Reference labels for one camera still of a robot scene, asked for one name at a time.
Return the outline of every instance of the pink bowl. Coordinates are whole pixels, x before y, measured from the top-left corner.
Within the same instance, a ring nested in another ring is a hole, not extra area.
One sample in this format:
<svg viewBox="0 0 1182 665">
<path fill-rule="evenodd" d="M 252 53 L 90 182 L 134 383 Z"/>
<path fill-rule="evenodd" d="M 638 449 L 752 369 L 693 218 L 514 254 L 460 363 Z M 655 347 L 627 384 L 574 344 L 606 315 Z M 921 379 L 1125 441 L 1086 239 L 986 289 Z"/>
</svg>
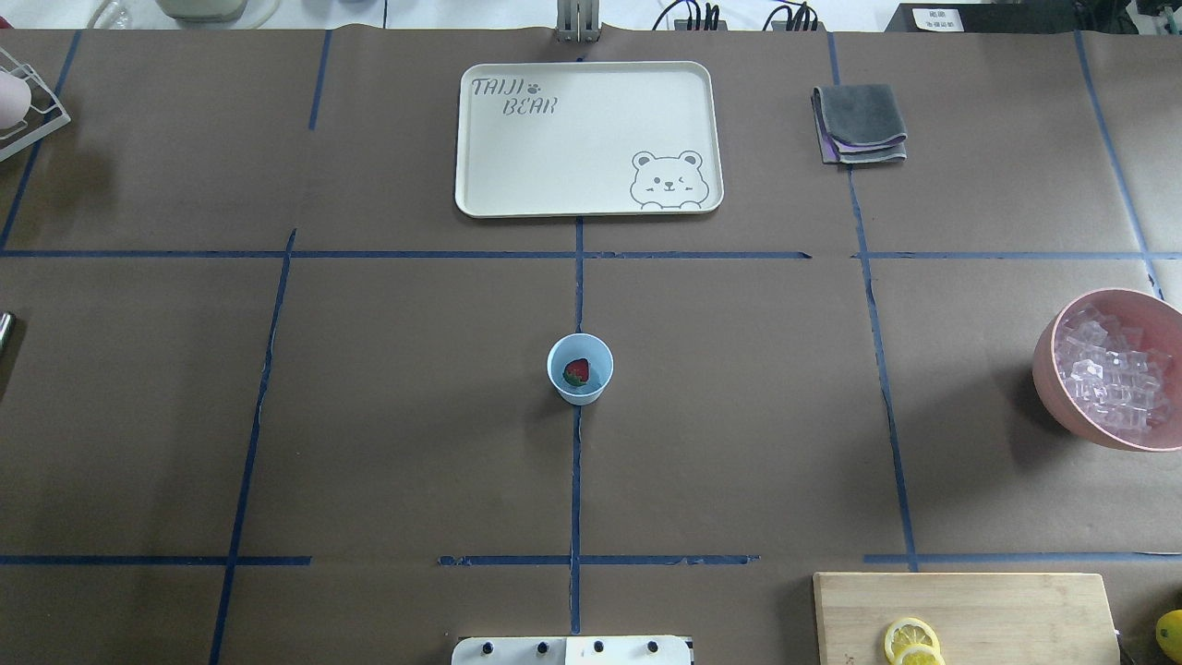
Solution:
<svg viewBox="0 0 1182 665">
<path fill-rule="evenodd" d="M 1034 350 L 1034 387 L 1043 404 L 1060 425 L 1093 444 L 1122 451 L 1167 452 L 1182 449 L 1182 411 L 1150 430 L 1142 443 L 1134 444 L 1105 432 L 1071 402 L 1054 367 L 1054 347 L 1059 321 L 1069 312 L 1078 311 L 1086 304 L 1116 315 L 1122 325 L 1142 327 L 1145 331 L 1142 348 L 1157 350 L 1174 359 L 1165 372 L 1163 390 L 1170 403 L 1182 410 L 1182 311 L 1148 293 L 1129 288 L 1102 288 L 1084 293 L 1063 307 L 1046 330 L 1043 330 L 1043 337 Z"/>
</svg>

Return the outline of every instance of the label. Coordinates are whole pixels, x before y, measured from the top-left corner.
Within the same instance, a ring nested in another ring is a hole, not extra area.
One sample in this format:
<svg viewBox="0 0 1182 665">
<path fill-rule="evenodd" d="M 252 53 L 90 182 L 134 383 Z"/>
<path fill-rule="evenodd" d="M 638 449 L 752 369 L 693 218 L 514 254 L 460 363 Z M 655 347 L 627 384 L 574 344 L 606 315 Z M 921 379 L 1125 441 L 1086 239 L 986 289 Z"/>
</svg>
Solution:
<svg viewBox="0 0 1182 665">
<path fill-rule="evenodd" d="M 505 116 L 545 116 L 558 112 L 558 97 L 546 96 L 538 83 L 518 77 L 475 78 L 469 93 L 493 97 Z"/>
<path fill-rule="evenodd" d="M 943 9 L 911 9 L 915 17 L 915 27 L 931 32 L 965 32 L 965 24 L 960 21 L 960 12 L 952 8 Z"/>
</svg>

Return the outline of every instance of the gray cloth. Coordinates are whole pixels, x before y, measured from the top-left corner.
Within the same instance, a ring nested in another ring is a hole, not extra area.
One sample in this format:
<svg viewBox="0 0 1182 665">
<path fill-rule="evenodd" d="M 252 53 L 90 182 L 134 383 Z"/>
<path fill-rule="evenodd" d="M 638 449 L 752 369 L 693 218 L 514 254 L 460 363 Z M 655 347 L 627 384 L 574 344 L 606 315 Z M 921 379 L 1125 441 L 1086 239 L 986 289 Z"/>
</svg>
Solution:
<svg viewBox="0 0 1182 665">
<path fill-rule="evenodd" d="M 907 126 L 890 85 L 814 87 L 817 138 L 825 163 L 868 163 L 907 157 Z"/>
</svg>

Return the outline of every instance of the dish rack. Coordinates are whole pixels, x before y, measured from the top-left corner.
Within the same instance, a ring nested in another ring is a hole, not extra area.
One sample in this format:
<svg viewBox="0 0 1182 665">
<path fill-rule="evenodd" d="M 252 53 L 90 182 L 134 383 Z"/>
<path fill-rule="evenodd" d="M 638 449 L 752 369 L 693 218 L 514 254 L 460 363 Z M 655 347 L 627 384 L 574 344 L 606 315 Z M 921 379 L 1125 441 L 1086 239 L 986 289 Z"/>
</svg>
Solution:
<svg viewBox="0 0 1182 665">
<path fill-rule="evenodd" d="M 0 48 L 0 67 L 25 80 L 33 92 L 25 117 L 11 128 L 0 129 L 4 132 L 0 133 L 0 161 L 4 161 L 69 124 L 70 113 L 32 66 L 17 61 L 4 48 Z"/>
</svg>

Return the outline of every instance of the white container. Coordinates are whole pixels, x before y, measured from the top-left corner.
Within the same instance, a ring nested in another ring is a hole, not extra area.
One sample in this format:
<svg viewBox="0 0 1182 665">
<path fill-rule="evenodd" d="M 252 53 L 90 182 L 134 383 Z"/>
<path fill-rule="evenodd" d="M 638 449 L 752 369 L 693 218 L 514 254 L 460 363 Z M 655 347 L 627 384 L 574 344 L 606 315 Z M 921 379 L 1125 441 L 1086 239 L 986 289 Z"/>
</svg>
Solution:
<svg viewBox="0 0 1182 665">
<path fill-rule="evenodd" d="M 721 202 L 714 92 L 697 63 L 482 64 L 460 79 L 455 203 L 470 216 Z"/>
<path fill-rule="evenodd" d="M 0 129 L 7 129 L 25 119 L 33 90 L 28 82 L 0 70 Z"/>
<path fill-rule="evenodd" d="M 247 0 L 156 0 L 165 14 L 181 21 L 232 21 L 242 15 Z"/>
<path fill-rule="evenodd" d="M 563 379 L 563 371 L 567 364 L 580 358 L 587 359 L 590 365 L 590 377 L 586 386 L 574 387 Z M 564 400 L 574 406 L 589 405 L 603 395 L 603 390 L 611 382 L 616 361 L 611 358 L 611 350 L 603 340 L 586 332 L 576 332 L 554 344 L 546 358 L 546 373 L 550 374 L 550 383 Z"/>
</svg>

